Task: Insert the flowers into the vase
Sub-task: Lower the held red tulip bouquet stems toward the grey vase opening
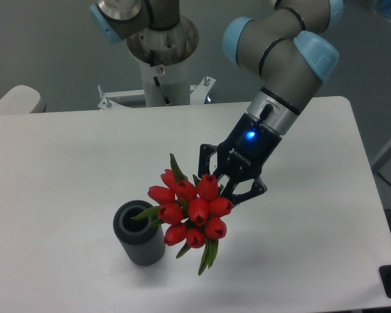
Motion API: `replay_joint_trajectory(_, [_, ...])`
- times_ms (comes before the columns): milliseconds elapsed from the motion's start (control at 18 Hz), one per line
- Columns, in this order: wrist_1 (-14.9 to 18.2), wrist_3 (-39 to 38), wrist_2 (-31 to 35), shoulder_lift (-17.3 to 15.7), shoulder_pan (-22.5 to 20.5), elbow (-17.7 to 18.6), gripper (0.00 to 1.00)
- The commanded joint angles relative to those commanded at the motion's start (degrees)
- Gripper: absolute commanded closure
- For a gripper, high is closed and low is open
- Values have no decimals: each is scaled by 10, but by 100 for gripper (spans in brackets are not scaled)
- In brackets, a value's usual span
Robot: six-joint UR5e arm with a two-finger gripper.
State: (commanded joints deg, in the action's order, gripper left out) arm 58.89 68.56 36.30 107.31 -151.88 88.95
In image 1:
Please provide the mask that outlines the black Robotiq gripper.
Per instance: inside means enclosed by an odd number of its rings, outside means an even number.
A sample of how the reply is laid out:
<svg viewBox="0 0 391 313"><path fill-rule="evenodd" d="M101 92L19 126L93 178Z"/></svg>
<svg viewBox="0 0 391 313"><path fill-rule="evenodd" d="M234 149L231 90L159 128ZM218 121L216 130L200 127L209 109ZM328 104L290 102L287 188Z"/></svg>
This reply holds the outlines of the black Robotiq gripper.
<svg viewBox="0 0 391 313"><path fill-rule="evenodd" d="M260 125L247 113L239 119L226 140L217 145L203 143L199 148L197 176L210 175L210 158L217 153L217 168L214 175L228 176L229 181L220 193L233 206L258 197L267 191L259 177L263 164L281 142L282 137ZM253 179L250 189L236 194L239 183Z"/></svg>

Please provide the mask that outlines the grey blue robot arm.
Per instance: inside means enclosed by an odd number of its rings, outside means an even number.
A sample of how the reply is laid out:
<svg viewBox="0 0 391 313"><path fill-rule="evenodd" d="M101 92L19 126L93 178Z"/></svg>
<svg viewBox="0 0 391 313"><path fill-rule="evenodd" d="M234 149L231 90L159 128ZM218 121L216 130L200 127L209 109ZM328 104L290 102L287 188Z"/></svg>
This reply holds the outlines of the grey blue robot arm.
<svg viewBox="0 0 391 313"><path fill-rule="evenodd" d="M190 102L185 62L199 35L178 1L97 1L91 16L111 43L125 42L141 63L148 106ZM334 70L338 51L321 37L343 13L342 1L275 1L263 20L240 17L226 28L224 55L260 77L263 86L230 135L219 145L203 144L198 173L227 177L222 196L240 204L266 191L263 164Z"/></svg>

